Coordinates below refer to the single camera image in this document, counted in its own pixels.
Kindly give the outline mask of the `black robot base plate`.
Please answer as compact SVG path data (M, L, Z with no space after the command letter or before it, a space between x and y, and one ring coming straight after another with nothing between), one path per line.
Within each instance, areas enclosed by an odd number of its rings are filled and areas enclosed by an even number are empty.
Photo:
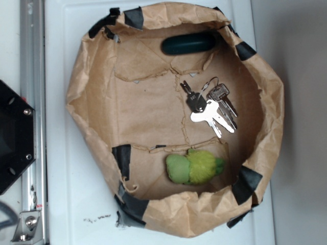
M34 112L1 81L1 195L35 160Z

